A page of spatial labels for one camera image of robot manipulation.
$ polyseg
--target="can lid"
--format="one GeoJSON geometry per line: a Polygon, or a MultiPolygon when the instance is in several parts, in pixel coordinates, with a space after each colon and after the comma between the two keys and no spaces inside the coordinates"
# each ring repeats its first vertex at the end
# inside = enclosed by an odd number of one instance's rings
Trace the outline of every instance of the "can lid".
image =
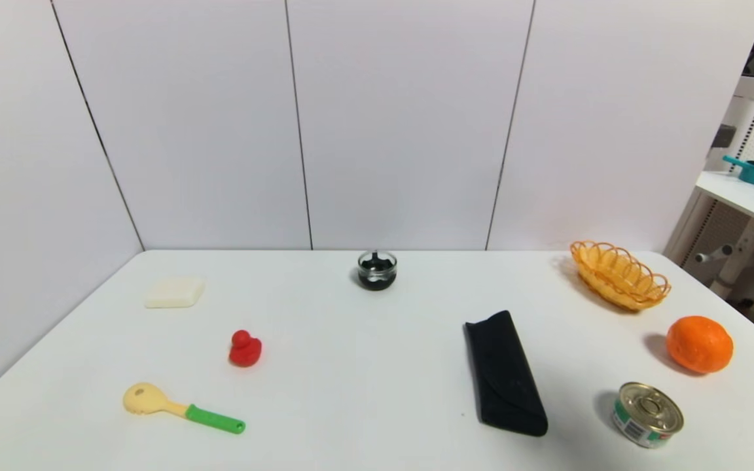
{"type": "Polygon", "coordinates": [[[619,390],[619,399],[631,417],[655,432],[676,433],[685,424],[679,406],[650,385],[626,383],[619,390]]]}

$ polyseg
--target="pink object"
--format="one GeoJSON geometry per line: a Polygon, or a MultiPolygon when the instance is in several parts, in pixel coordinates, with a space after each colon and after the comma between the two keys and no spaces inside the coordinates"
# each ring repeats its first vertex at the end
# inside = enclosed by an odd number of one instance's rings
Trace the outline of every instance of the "pink object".
{"type": "Polygon", "coordinates": [[[245,330],[239,330],[231,336],[231,352],[228,352],[228,359],[244,368],[253,366],[260,358],[260,347],[260,340],[253,339],[245,330]]]}

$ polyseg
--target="pot handle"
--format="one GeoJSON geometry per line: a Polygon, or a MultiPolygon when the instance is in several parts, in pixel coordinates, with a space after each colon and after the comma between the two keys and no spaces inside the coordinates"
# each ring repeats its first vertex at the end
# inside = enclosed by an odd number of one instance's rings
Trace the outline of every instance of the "pot handle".
{"type": "Polygon", "coordinates": [[[724,155],[724,156],[723,156],[723,160],[727,161],[727,162],[728,162],[728,163],[730,163],[730,164],[735,164],[735,165],[737,165],[737,166],[739,166],[739,167],[744,167],[744,169],[745,169],[746,167],[748,167],[748,165],[746,164],[746,162],[745,162],[745,161],[742,161],[742,160],[738,160],[738,159],[736,159],[736,158],[733,158],[733,157],[730,157],[730,156],[728,156],[728,155],[724,155]]]}

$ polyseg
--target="white wall panel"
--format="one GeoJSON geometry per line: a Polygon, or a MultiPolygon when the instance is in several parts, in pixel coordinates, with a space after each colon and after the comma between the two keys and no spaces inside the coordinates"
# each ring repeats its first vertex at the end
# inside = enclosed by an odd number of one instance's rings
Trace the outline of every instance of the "white wall panel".
{"type": "Polygon", "coordinates": [[[754,0],[537,0],[490,249],[664,248],[754,40],[754,0]]]}
{"type": "Polygon", "coordinates": [[[55,0],[146,248],[309,248],[283,0],[55,0]]]}
{"type": "Polygon", "coordinates": [[[290,0],[316,248],[484,249],[530,0],[290,0]]]}
{"type": "Polygon", "coordinates": [[[51,4],[0,0],[0,375],[140,250],[51,4]]]}

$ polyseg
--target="small glass jar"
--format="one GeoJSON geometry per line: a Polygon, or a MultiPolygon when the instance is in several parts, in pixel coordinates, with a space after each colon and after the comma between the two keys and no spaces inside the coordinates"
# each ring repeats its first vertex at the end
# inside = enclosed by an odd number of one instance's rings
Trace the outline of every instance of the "small glass jar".
{"type": "Polygon", "coordinates": [[[397,277],[397,258],[387,251],[367,251],[357,259],[357,275],[365,289],[386,289],[397,277]]]}

